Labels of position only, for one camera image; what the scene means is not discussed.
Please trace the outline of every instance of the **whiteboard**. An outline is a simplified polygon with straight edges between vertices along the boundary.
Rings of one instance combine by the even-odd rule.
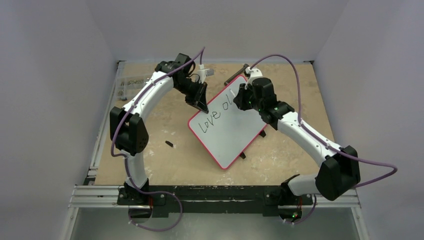
[[[239,85],[246,82],[244,76],[237,76],[207,103],[209,113],[199,111],[188,120],[188,128],[222,169],[227,169],[267,125],[254,109],[242,111],[233,103],[233,93],[237,95]]]

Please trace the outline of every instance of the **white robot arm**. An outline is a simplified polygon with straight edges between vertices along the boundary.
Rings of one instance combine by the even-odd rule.
[[[265,123],[289,136],[320,167],[318,174],[295,175],[283,182],[281,186],[285,189],[287,198],[320,194],[333,201],[359,183],[359,163],[329,149],[331,146],[357,157],[358,153],[353,147],[342,148],[332,142],[300,119],[290,105],[278,101],[271,80],[263,77],[259,69],[247,67],[244,74],[248,81],[239,86],[238,94],[233,100],[237,107],[243,111],[255,109]],[[311,133],[325,140],[325,144],[317,141]]]
[[[141,189],[147,182],[147,176],[144,168],[143,150],[149,142],[149,135],[144,122],[149,116],[152,109],[158,104],[162,97],[173,88],[179,90],[185,95],[185,102],[205,113],[208,113],[206,104],[206,88],[207,83],[205,78],[214,74],[213,69],[205,68],[200,65],[200,69],[195,74],[194,81],[191,79],[191,73],[196,65],[190,64],[181,70],[174,73],[172,76],[167,76],[173,70],[181,67],[191,59],[189,56],[179,54],[175,61],[159,63],[155,72],[144,88],[122,108],[114,107],[110,111],[110,132],[114,133],[122,120],[126,110],[131,109],[131,112],[125,119],[125,123],[119,129],[116,136],[115,146],[122,154],[128,158],[128,171],[135,186]],[[128,186],[133,187],[129,179],[125,181]]]

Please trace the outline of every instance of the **white wall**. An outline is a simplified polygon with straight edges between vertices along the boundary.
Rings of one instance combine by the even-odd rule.
[[[372,239],[424,234],[424,1],[350,0],[314,68],[337,141],[393,163],[358,189]],[[361,165],[366,181],[389,169]]]
[[[252,62],[271,53],[314,60],[347,2],[87,0],[114,57],[155,62],[203,46],[205,59],[218,62]]]
[[[0,239],[58,239],[116,63],[83,0],[0,1]]]

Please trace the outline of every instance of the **wooden table surface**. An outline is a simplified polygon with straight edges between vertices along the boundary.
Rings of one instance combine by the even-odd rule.
[[[125,63],[122,76],[151,74],[156,63]],[[215,75],[207,77],[206,100],[224,88],[224,81],[242,64],[205,64]],[[277,99],[298,110],[296,78],[288,64],[259,64],[263,76],[272,80]],[[296,64],[300,77],[302,118],[324,136],[333,134],[310,64]],[[189,130],[187,123],[197,110],[184,101],[176,89],[165,95],[146,121],[149,143],[143,152],[144,166],[151,185],[279,185],[295,174],[318,172],[314,160],[289,137],[265,128],[266,137],[257,137],[245,150],[246,159],[238,158],[224,170]],[[122,107],[127,101],[117,100]],[[126,179],[124,161],[110,155],[110,133],[102,151],[96,185],[122,185]],[[168,146],[165,141],[174,144]]]

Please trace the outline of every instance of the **marker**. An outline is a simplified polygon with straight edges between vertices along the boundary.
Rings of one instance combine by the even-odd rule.
[[[229,89],[229,91],[232,93],[232,95],[233,95],[234,97],[236,97],[236,94],[233,92],[233,90],[231,90],[231,88]]]
[[[166,144],[168,144],[171,148],[173,148],[174,147],[174,145],[172,144],[172,142],[170,142],[170,141],[165,141],[165,143]]]

